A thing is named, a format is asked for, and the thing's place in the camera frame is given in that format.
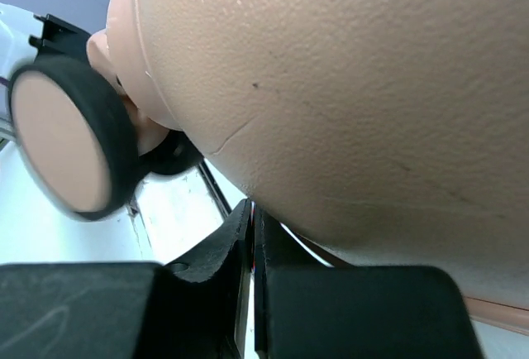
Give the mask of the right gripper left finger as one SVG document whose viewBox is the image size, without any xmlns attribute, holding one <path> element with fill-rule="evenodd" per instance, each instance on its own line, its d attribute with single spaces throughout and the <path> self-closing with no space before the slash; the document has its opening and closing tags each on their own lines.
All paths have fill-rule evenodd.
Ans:
<svg viewBox="0 0 529 359">
<path fill-rule="evenodd" d="M 179 258 L 1 269 L 4 358 L 241 358 L 252 204 Z"/>
</svg>

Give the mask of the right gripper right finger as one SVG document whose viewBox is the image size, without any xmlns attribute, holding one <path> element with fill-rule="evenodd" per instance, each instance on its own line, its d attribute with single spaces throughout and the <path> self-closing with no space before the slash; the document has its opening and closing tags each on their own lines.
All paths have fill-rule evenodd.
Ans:
<svg viewBox="0 0 529 359">
<path fill-rule="evenodd" d="M 480 358 L 455 282 L 431 266 L 328 267 L 274 218 L 255 229 L 261 358 Z"/>
</svg>

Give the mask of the pink hard-shell suitcase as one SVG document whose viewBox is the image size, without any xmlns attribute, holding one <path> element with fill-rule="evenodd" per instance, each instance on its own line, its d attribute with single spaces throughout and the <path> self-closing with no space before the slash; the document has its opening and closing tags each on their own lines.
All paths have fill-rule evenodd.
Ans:
<svg viewBox="0 0 529 359">
<path fill-rule="evenodd" d="M 528 332 L 528 0 L 110 0 L 88 63 L 17 66 L 13 130 L 101 218 L 184 133 L 240 191 L 355 266 L 429 265 L 473 320 Z"/>
</svg>

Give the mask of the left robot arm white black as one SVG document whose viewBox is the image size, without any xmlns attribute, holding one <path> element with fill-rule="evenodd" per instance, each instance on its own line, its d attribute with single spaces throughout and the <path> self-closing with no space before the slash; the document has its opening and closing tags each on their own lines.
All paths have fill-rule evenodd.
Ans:
<svg viewBox="0 0 529 359">
<path fill-rule="evenodd" d="M 17 66 L 38 57 L 66 55 L 88 63 L 90 34 L 51 14 L 39 16 L 26 9 L 1 5 L 1 138 L 15 139 L 7 110 L 8 80 Z"/>
</svg>

